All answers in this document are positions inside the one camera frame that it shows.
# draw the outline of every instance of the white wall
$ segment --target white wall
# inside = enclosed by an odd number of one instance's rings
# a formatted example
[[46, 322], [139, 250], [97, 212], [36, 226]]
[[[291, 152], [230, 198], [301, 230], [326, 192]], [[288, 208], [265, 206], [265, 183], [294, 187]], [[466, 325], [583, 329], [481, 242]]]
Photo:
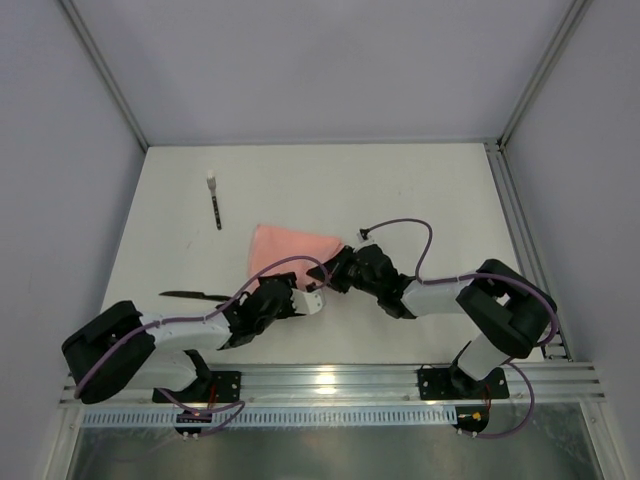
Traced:
[[56, 2], [4, 1], [0, 19], [0, 478], [28, 479], [143, 155]]
[[570, 0], [77, 0], [151, 144], [496, 137]]
[[638, 2], [594, 2], [508, 151], [575, 354], [640, 464], [638, 25]]

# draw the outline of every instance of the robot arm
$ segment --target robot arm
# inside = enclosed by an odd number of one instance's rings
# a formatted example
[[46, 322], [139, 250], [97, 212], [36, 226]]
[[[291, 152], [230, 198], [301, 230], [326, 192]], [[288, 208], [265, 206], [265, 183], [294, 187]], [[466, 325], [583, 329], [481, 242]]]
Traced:
[[[467, 344], [450, 368], [451, 382], [461, 398], [482, 390], [496, 367], [511, 358], [527, 358], [549, 325], [549, 314], [539, 299], [517, 285], [529, 287], [557, 310], [551, 297], [498, 260], [485, 261], [458, 281], [429, 284], [398, 273], [382, 249], [367, 239], [358, 249], [345, 246], [325, 266], [332, 272], [329, 288], [340, 293], [351, 287], [367, 292], [394, 318], [467, 314], [482, 333]], [[317, 267], [307, 274], [322, 278]], [[484, 275], [502, 280], [482, 278]]]
[[[82, 389], [80, 399], [92, 404], [128, 388], [166, 388], [180, 401], [199, 398], [212, 383], [198, 350], [226, 350], [251, 342], [276, 319], [312, 315], [324, 299], [319, 290], [295, 288], [295, 274], [261, 277], [251, 294], [234, 301], [215, 317], [198, 322], [172, 322], [133, 335], [102, 364]], [[79, 383], [124, 336], [166, 317], [137, 311], [133, 302], [113, 305], [62, 345], [71, 374]]]

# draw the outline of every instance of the knife handle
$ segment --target knife handle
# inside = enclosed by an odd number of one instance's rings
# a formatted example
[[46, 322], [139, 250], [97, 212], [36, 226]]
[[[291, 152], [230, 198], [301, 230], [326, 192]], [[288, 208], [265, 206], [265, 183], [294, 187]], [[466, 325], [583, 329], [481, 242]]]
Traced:
[[213, 202], [213, 213], [216, 216], [216, 227], [218, 230], [222, 230], [222, 223], [220, 222], [220, 211], [218, 210], [218, 198], [214, 195], [211, 197], [211, 201]]

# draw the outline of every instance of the fork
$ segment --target fork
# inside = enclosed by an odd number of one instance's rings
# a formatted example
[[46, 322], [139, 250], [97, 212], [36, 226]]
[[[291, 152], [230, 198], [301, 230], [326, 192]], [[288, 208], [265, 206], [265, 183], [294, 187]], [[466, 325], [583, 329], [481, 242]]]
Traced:
[[216, 196], [216, 176], [213, 170], [209, 170], [207, 172], [207, 186], [209, 187], [209, 192], [211, 192], [213, 213], [216, 216], [216, 227], [218, 227], [218, 230], [222, 230], [222, 223], [220, 222], [220, 212], [218, 211], [218, 197]]

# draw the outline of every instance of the pink cloth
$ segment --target pink cloth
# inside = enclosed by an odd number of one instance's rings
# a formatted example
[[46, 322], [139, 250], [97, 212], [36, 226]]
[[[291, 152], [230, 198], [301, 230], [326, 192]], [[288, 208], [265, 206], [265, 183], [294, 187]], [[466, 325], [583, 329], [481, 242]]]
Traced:
[[[342, 240], [338, 237], [326, 237], [281, 227], [258, 225], [251, 243], [249, 276], [255, 275], [272, 263], [292, 255], [308, 255], [325, 263], [341, 249]], [[317, 283], [306, 275], [307, 270], [315, 266], [313, 262], [295, 260], [274, 268], [266, 275], [294, 272], [298, 279], [298, 288], [304, 289], [306, 285]]]

